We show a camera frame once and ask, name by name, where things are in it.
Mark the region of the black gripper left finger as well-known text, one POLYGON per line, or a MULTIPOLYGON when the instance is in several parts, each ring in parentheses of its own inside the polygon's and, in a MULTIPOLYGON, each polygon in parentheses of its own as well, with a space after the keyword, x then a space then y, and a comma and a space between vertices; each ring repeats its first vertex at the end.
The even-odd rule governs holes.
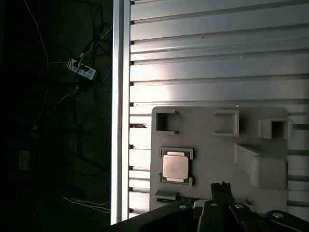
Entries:
POLYGON ((222 193, 226 183, 211 184, 211 200, 201 207, 174 201, 111 226, 112 232, 222 232, 222 193))

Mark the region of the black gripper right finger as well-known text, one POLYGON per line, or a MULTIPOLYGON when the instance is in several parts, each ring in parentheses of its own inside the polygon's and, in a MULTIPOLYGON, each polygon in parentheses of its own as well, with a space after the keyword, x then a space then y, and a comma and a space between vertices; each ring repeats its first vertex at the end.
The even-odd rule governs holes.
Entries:
POLYGON ((224 201, 242 232, 307 232, 309 223, 284 211, 272 210, 264 215, 237 203, 229 183, 222 183, 224 201))

